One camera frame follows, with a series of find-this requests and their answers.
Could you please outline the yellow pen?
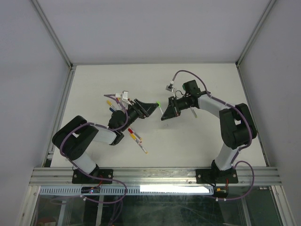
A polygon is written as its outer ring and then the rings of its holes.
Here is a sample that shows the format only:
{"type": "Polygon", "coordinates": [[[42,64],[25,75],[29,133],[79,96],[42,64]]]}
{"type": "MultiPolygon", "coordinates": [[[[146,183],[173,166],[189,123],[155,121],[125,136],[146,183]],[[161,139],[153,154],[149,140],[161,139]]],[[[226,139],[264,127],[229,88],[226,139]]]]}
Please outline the yellow pen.
{"type": "Polygon", "coordinates": [[[138,139],[134,134],[130,134],[130,137],[138,144],[145,154],[148,154],[148,151],[143,147],[140,139],[138,139]]]}

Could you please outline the light green pen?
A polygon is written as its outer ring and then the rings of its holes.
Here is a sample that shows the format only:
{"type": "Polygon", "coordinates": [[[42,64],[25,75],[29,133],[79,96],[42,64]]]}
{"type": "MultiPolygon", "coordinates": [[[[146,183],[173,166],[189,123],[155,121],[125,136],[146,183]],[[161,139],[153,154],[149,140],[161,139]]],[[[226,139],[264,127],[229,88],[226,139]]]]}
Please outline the light green pen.
{"type": "Polygon", "coordinates": [[[161,103],[159,101],[157,101],[156,103],[158,104],[158,108],[159,108],[161,114],[163,115],[164,113],[163,113],[163,110],[162,110],[162,107],[161,107],[161,103]]]}

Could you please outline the dark green pen body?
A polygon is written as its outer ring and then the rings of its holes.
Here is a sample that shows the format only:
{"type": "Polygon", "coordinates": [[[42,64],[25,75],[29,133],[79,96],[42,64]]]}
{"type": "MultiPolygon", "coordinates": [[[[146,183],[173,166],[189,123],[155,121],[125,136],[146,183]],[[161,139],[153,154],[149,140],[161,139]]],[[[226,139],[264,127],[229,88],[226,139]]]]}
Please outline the dark green pen body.
{"type": "Polygon", "coordinates": [[[194,110],[192,107],[190,107],[190,109],[191,109],[191,111],[192,111],[192,113],[193,113],[194,117],[195,117],[195,118],[197,118],[198,116],[197,116],[197,114],[196,114],[195,110],[194,110]]]}

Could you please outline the red square-cap pen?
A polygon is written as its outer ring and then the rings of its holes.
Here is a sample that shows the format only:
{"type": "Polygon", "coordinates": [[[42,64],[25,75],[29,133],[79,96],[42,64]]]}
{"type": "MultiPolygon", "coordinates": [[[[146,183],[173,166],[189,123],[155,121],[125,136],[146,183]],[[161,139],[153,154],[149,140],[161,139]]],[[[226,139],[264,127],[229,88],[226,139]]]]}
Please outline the red square-cap pen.
{"type": "Polygon", "coordinates": [[[132,128],[128,128],[127,130],[130,133],[132,139],[137,140],[138,142],[142,141],[142,138],[132,128]]]}

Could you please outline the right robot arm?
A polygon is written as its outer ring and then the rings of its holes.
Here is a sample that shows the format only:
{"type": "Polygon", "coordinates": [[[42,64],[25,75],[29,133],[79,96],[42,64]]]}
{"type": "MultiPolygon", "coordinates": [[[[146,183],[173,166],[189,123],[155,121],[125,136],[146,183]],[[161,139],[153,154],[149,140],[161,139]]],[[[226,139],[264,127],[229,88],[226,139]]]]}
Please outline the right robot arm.
{"type": "Polygon", "coordinates": [[[179,117],[182,110],[189,108],[207,111],[219,119],[223,146],[212,162],[210,176],[213,181],[222,182],[240,150],[250,145],[257,136],[249,108],[244,103],[233,106],[214,99],[206,91],[201,91],[195,80],[184,83],[183,89],[183,97],[168,98],[161,120],[179,117]]]}

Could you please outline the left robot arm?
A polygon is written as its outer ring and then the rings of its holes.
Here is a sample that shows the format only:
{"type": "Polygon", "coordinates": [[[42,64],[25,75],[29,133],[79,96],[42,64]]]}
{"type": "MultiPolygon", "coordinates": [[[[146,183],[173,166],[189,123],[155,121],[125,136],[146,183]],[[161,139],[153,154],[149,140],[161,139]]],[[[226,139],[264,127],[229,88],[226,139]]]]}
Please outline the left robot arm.
{"type": "Polygon", "coordinates": [[[145,119],[159,107],[157,103],[144,103],[138,99],[129,102],[127,108],[120,106],[111,114],[107,126],[88,122],[78,115],[56,132],[52,143],[89,183],[100,175],[98,165],[88,156],[86,150],[93,140],[115,146],[124,138],[124,131],[137,119],[145,119]]]}

